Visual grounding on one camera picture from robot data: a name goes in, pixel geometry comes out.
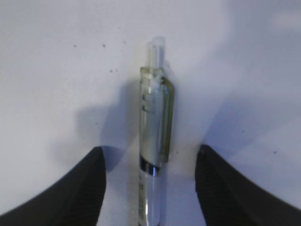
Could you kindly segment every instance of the black rubber edge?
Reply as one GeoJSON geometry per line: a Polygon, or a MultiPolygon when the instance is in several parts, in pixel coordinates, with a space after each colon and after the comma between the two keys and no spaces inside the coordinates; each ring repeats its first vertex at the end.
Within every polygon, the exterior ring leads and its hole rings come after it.
{"type": "Polygon", "coordinates": [[[296,226],[301,211],[247,179],[211,147],[197,158],[196,191],[208,226],[296,226]]]}
{"type": "Polygon", "coordinates": [[[95,226],[106,189],[105,161],[95,147],[40,195],[0,217],[1,226],[95,226]]]}

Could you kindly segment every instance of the metal band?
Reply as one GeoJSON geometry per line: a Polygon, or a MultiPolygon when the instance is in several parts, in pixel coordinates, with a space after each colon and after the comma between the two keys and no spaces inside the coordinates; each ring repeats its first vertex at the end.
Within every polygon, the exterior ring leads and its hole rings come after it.
{"type": "Polygon", "coordinates": [[[140,155],[140,169],[145,173],[152,175],[154,177],[158,176],[160,167],[154,166],[148,163],[141,155],[140,155]]]}

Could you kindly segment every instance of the pen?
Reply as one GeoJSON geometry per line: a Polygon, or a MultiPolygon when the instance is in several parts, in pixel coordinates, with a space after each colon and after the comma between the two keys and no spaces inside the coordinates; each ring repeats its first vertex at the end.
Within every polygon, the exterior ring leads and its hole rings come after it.
{"type": "Polygon", "coordinates": [[[153,39],[148,62],[141,68],[138,226],[159,226],[160,168],[168,162],[174,87],[165,77],[163,45],[153,39]]]}

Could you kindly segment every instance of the black object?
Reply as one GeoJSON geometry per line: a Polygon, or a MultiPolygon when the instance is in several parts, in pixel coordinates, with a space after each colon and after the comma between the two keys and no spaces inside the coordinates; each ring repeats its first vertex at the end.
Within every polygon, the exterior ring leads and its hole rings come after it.
{"type": "Polygon", "coordinates": [[[301,211],[248,180],[211,147],[202,145],[196,192],[207,226],[297,226],[301,211]]]}
{"type": "Polygon", "coordinates": [[[58,182],[0,217],[0,226],[95,226],[106,189],[105,161],[95,147],[58,182]]]}

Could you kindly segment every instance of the white surface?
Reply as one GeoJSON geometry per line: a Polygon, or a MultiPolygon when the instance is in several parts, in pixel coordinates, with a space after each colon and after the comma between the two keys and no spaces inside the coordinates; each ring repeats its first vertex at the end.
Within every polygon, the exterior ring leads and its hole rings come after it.
{"type": "Polygon", "coordinates": [[[0,213],[102,144],[114,155],[99,225],[136,225],[137,81],[157,35],[177,92],[165,225],[205,225],[202,141],[301,208],[300,15],[298,0],[2,0],[0,213]]]}

